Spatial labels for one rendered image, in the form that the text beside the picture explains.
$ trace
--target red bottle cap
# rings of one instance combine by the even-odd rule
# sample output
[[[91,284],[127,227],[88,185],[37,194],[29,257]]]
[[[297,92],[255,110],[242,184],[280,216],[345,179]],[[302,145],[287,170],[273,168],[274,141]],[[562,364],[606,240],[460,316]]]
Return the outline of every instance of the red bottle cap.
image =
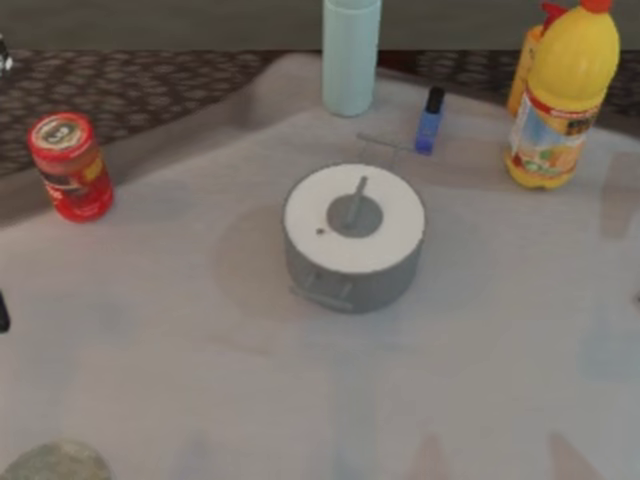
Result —
[[[72,112],[47,115],[29,130],[29,149],[34,157],[65,162],[81,155],[94,141],[93,128],[84,115]]]
[[[613,0],[580,0],[580,5],[591,13],[607,13]]]
[[[564,8],[560,5],[555,5],[550,2],[543,2],[542,9],[547,13],[547,19],[545,20],[544,26],[542,27],[543,34],[553,24],[553,22],[555,22],[569,10],[568,8]]]

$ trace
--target red jar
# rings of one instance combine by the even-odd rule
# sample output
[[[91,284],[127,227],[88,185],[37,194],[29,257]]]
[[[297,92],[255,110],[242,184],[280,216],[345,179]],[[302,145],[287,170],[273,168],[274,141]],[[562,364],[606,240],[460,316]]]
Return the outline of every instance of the red jar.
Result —
[[[31,128],[28,143],[62,217],[83,223],[109,210],[113,188],[87,117],[70,112],[48,115]]]

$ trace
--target jar lid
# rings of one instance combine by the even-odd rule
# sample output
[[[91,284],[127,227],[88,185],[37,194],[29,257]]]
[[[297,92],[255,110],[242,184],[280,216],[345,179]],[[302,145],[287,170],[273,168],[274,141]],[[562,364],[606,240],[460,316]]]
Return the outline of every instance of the jar lid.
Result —
[[[89,119],[79,113],[47,115],[29,130],[28,144],[34,157],[64,162],[81,155],[94,141]]]

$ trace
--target yellow bottle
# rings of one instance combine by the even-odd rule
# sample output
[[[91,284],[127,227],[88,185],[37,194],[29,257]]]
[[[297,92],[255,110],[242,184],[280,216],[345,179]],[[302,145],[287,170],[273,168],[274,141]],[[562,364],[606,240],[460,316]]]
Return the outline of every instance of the yellow bottle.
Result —
[[[533,60],[538,49],[538,44],[542,39],[542,36],[567,9],[554,5],[552,3],[544,2],[542,9],[547,12],[547,20],[544,25],[536,25],[530,29],[524,37],[524,45],[520,52],[520,59],[518,60],[518,68],[511,84],[511,92],[509,93],[509,100],[507,101],[507,110],[512,116],[516,116],[520,109],[520,103],[522,102],[522,96],[527,88],[527,78],[529,72],[533,66]]]
[[[620,59],[612,0],[581,0],[538,45],[505,154],[528,188],[557,188],[573,176]]]

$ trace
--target table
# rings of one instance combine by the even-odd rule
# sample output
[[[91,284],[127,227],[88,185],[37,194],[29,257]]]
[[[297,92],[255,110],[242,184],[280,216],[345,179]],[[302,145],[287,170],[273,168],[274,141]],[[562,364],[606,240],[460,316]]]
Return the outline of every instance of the table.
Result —
[[[348,120],[319,78],[286,57],[228,125],[173,127],[95,224],[0,231],[0,464],[65,436],[120,479],[637,479],[638,141],[597,130],[570,185],[529,192],[501,108],[449,96],[436,154],[392,163],[357,135],[410,146],[426,87],[381,72]],[[429,227],[406,296],[349,317],[289,294],[279,220],[297,179],[358,159]]]

